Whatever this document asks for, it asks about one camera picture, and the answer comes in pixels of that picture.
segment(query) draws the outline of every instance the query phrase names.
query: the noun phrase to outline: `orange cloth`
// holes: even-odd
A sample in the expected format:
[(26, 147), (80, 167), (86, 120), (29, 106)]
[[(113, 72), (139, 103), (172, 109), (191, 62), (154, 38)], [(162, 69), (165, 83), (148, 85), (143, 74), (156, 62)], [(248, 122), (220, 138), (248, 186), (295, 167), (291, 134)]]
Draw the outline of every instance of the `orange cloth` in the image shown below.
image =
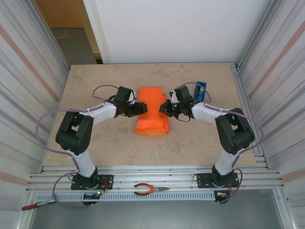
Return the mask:
[(168, 118), (159, 112), (160, 106), (166, 102), (161, 87), (145, 87), (138, 91), (138, 101), (146, 103), (148, 112), (139, 115), (135, 133), (144, 136), (167, 135)]

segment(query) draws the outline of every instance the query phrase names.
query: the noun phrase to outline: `pliers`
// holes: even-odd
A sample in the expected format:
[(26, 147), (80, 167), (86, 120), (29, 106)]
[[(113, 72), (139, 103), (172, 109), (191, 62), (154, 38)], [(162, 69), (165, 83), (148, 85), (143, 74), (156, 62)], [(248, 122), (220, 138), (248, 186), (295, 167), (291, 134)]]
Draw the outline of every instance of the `pliers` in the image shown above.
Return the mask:
[(154, 187), (153, 185), (149, 185), (149, 184), (145, 184), (145, 183), (137, 184), (134, 187), (149, 187), (151, 189), (147, 192), (134, 192), (136, 195), (139, 195), (139, 196), (145, 196), (150, 193), (154, 193), (155, 191), (161, 192), (161, 191), (169, 190), (169, 188), (167, 188), (167, 187)]

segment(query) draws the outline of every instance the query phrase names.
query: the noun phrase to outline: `marble tabletop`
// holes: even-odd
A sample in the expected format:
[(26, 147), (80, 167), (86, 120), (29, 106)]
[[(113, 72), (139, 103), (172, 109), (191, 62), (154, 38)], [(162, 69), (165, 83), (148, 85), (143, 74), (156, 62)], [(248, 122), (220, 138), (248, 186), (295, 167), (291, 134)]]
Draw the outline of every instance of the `marble tabletop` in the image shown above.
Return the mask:
[[(63, 92), (60, 109), (87, 109), (100, 104), (92, 98), (93, 89), (101, 84), (113, 84), (138, 90), (160, 86), (168, 92), (185, 82), (207, 83), (213, 106), (233, 109), (241, 107), (229, 64), (111, 64), (73, 65)], [(194, 85), (189, 85), (191, 94)], [(96, 94), (108, 98), (116, 89), (103, 87)], [(64, 113), (58, 113), (48, 146), (61, 150), (55, 135)], [(138, 117), (108, 119), (92, 131), (89, 152), (97, 166), (114, 165), (214, 165), (222, 147), (216, 126), (203, 120), (188, 123), (169, 118), (170, 132), (166, 136), (140, 136), (134, 133)], [(68, 156), (47, 152), (44, 165), (72, 165)], [(252, 151), (243, 155), (239, 165), (255, 164)]]

